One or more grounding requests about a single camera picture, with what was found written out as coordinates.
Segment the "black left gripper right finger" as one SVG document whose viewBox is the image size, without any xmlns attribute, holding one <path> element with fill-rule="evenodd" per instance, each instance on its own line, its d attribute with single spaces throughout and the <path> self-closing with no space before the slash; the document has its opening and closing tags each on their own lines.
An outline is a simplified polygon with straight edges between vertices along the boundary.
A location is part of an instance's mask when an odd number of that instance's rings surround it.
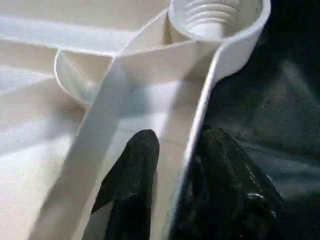
<svg viewBox="0 0 320 240">
<path fill-rule="evenodd" d="M 280 196 L 240 144 L 220 128 L 202 130 L 172 240 L 283 240 Z"/>
</svg>

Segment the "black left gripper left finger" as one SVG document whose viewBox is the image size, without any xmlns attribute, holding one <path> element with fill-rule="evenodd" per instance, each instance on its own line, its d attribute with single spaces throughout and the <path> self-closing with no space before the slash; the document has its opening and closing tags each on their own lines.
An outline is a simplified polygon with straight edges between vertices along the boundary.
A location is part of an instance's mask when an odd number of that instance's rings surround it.
<svg viewBox="0 0 320 240">
<path fill-rule="evenodd" d="M 86 240 L 148 240 L 160 143 L 152 129 L 135 133 L 101 182 Z"/>
</svg>

